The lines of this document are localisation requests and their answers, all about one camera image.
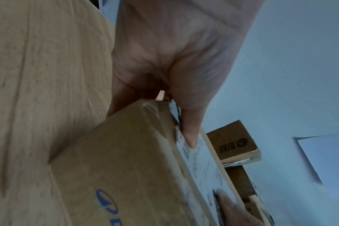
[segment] wood grain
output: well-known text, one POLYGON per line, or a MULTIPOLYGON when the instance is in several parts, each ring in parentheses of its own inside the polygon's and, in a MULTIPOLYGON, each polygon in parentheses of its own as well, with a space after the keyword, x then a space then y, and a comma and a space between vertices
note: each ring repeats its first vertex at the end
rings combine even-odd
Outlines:
POLYGON ((47 162, 104 120, 114 33, 87 0, 0 0, 0 225, 66 225, 47 162))

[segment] sheet of paper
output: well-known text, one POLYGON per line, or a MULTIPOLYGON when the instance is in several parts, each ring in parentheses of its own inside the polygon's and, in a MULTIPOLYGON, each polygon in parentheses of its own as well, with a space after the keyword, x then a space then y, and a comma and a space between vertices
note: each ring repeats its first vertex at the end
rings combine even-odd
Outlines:
POLYGON ((329 194, 339 199, 339 133, 298 142, 329 194))
POLYGON ((221 217, 218 216, 218 207, 214 198, 214 193, 218 188, 223 189, 229 197, 236 202, 234 193, 225 182, 212 154, 210 153, 202 136, 199 135, 199 145, 196 149, 191 149, 184 139, 179 125, 176 126, 177 148, 217 225, 224 225, 221 217))

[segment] black circular logo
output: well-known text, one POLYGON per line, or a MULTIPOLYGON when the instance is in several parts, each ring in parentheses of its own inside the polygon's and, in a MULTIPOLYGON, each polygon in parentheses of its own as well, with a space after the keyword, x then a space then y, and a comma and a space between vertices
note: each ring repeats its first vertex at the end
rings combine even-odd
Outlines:
POLYGON ((242 138, 242 139, 239 139, 237 141, 237 146, 238 147, 244 147, 245 145, 247 145, 247 143, 248 143, 248 140, 245 139, 245 138, 242 138))

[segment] blue-gray wall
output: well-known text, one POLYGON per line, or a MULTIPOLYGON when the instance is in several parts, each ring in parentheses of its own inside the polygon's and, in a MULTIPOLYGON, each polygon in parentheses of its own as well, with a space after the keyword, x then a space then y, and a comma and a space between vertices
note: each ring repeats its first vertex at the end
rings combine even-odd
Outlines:
POLYGON ((339 200, 293 140, 339 132, 338 0, 266 1, 203 127, 238 119, 262 151, 249 169, 276 224, 339 226, 339 200))

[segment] person's right hand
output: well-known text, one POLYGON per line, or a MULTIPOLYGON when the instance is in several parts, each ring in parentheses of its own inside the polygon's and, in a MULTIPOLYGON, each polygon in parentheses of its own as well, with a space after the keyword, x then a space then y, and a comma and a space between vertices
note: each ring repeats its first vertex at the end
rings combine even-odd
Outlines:
POLYGON ((223 190, 218 190, 217 194, 219 206, 229 226, 264 226, 261 221, 232 202, 223 190))
POLYGON ((263 0, 122 0, 107 116, 160 90, 182 108, 196 147, 206 109, 229 74, 263 0))

